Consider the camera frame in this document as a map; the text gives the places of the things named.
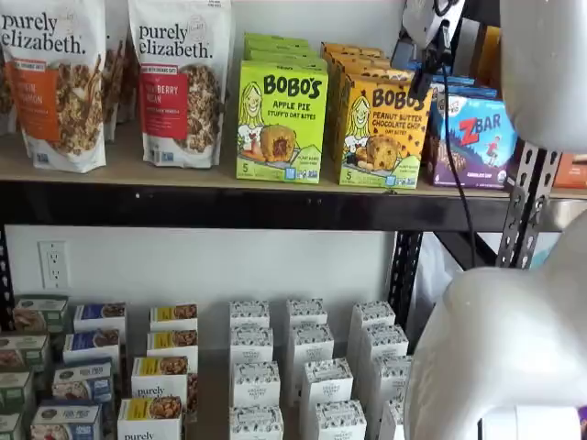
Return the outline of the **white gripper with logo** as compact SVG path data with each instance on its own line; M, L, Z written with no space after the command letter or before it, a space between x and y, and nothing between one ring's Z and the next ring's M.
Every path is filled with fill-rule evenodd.
M449 41L452 41L462 16L464 0L406 0L402 24L410 39L418 47L427 47L444 21L449 23ZM391 67L408 70L414 57L415 45L411 40L398 40L393 50ZM430 45L423 52L421 66L415 71L410 94L426 94L433 76L447 73L452 63L452 49Z

